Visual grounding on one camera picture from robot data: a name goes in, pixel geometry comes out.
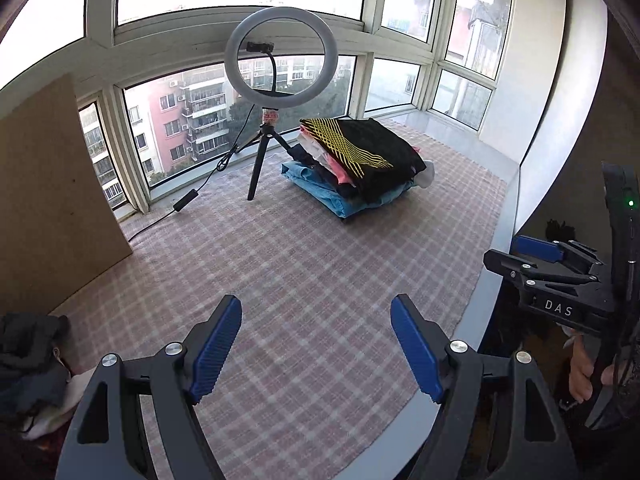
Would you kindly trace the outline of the person's right hand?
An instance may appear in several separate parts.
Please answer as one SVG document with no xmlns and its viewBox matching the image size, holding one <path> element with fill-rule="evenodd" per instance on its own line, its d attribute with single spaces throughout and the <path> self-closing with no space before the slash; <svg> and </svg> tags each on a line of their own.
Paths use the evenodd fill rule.
<svg viewBox="0 0 640 480">
<path fill-rule="evenodd" d="M 586 351 L 584 337 L 572 328 L 563 327 L 568 337 L 566 346 L 572 348 L 570 357 L 570 374 L 568 374 L 568 391 L 579 404 L 591 399 L 593 386 L 590 378 L 593 374 L 593 362 Z"/>
</svg>

